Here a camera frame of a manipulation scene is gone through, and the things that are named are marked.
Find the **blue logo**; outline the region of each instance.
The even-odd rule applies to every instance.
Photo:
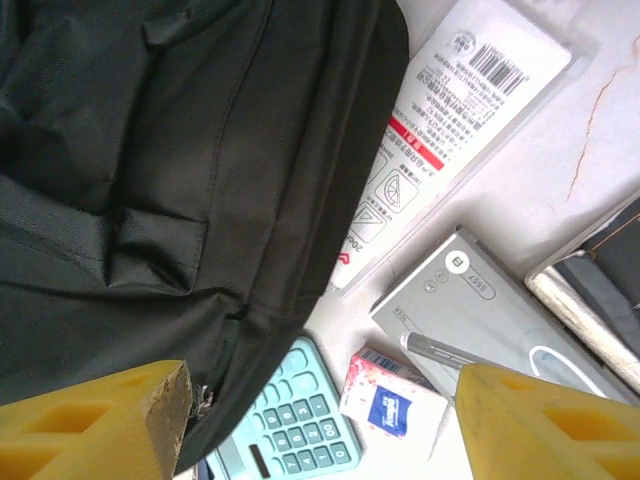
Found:
[[[402,437],[407,434],[407,412],[411,402],[400,395],[378,387],[373,397],[369,421],[384,431]]]

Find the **white table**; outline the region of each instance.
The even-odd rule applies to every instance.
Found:
[[[368,317],[369,309],[394,278],[456,224],[469,226],[522,276],[640,188],[639,68],[620,73],[599,102],[587,155],[567,200],[596,97],[617,68],[632,63],[632,43],[640,35],[637,0],[539,3],[576,1],[585,3],[575,19],[576,27],[600,46],[587,70],[552,99],[368,284],[344,300],[330,292],[319,302],[308,330],[339,388],[351,354],[363,344],[393,352],[391,342]],[[417,19],[410,24],[414,52],[426,38],[431,12],[443,15],[451,4],[442,0],[399,3]],[[429,452],[420,446],[409,448],[368,430],[360,433],[366,453],[359,468],[324,478],[472,478],[455,418],[430,461]]]

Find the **plastic package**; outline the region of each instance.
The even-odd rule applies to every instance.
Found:
[[[548,3],[459,0],[417,52],[333,272],[342,295],[584,70],[586,42],[565,33],[581,0],[555,19]]]
[[[442,430],[447,400],[416,370],[363,347],[353,357],[340,412],[387,437],[416,442],[425,452]]]

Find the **calculator button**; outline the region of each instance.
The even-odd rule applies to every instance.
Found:
[[[280,396],[282,396],[285,401],[291,400],[291,398],[293,398],[293,392],[291,391],[289,382],[285,380],[280,380],[278,382],[278,392],[280,392]]]
[[[287,353],[286,357],[284,357],[284,360],[282,361],[282,366],[285,370],[292,373],[304,370],[307,365],[309,365],[307,356],[299,348],[294,348]]]
[[[291,383],[293,384],[294,390],[301,395],[313,393],[318,389],[316,377],[309,372],[296,375],[291,379]]]
[[[272,477],[281,477],[284,475],[284,468],[282,467],[282,463],[277,458],[272,458],[267,461],[267,469]]]
[[[280,401],[280,395],[278,394],[278,390],[273,385],[269,384],[264,387],[264,393],[267,396],[267,401],[270,404],[278,403]]]
[[[279,452],[291,450],[291,444],[284,432],[276,432],[273,434],[273,441],[276,442],[276,448]]]
[[[309,440],[310,444],[313,445],[314,443],[320,443],[322,441],[322,434],[318,429],[318,425],[316,425],[315,423],[305,425],[304,427],[302,427],[302,429],[304,430],[304,434],[306,435],[307,440]]]
[[[255,430],[256,433],[264,432],[264,429],[265,429],[264,421],[262,420],[262,417],[257,413],[254,413],[253,415],[251,415],[251,425],[253,425],[253,429]]]
[[[316,465],[316,461],[313,459],[313,455],[311,455],[311,452],[309,450],[303,450],[302,452],[298,453],[298,461],[300,462],[300,465],[302,465],[302,469],[305,472],[318,468],[318,466]]]
[[[309,410],[309,404],[304,400],[298,400],[293,404],[293,410],[296,412],[296,417],[300,422],[306,422],[307,420],[311,420],[313,415]]]
[[[266,406],[267,406],[267,397],[264,394],[264,392],[260,392],[260,395],[258,395],[258,398],[256,399],[256,407],[264,408]]]
[[[325,402],[322,395],[311,397],[309,399],[309,405],[311,405],[311,409],[313,410],[313,413],[316,417],[322,417],[323,415],[329,414],[329,407],[327,406],[327,402]]]
[[[278,428],[280,426],[280,419],[278,419],[278,414],[273,408],[265,410],[263,415],[269,429],[273,430],[274,428]]]
[[[278,407],[278,417],[283,425],[293,425],[296,423],[296,417],[293,415],[291,405],[283,405]]]
[[[287,469],[287,473],[289,475],[300,473],[300,464],[298,463],[295,455],[285,455],[284,457],[282,457],[282,461],[284,462],[284,468]]]
[[[290,428],[287,431],[287,434],[289,435],[289,442],[291,442],[291,446],[293,448],[304,447],[307,445],[307,441],[302,435],[302,430],[300,430],[298,427]]]
[[[271,455],[276,451],[276,447],[273,445],[271,439],[267,436],[264,436],[260,440],[258,440],[258,445],[260,446],[260,451],[265,455]]]
[[[316,463],[320,468],[330,467],[333,465],[331,455],[327,447],[317,447],[313,449],[313,456],[316,459]]]
[[[336,422],[331,419],[321,421],[320,428],[322,429],[324,438],[326,438],[327,440],[334,440],[340,436],[338,427],[336,427]]]
[[[347,452],[347,448],[344,446],[344,443],[334,443],[329,448],[331,448],[333,458],[336,459],[336,463],[338,465],[341,463],[349,463],[351,461],[351,457],[349,456],[349,452]]]

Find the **barcode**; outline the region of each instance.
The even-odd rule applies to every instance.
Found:
[[[402,370],[402,365],[397,364],[393,360],[384,357],[373,350],[367,350],[364,355],[362,355],[364,360],[369,360],[371,363],[375,363],[376,365],[381,366],[385,370],[389,370],[391,373],[398,373]]]
[[[527,79],[522,70],[491,45],[483,45],[469,65],[505,95],[513,93]]]

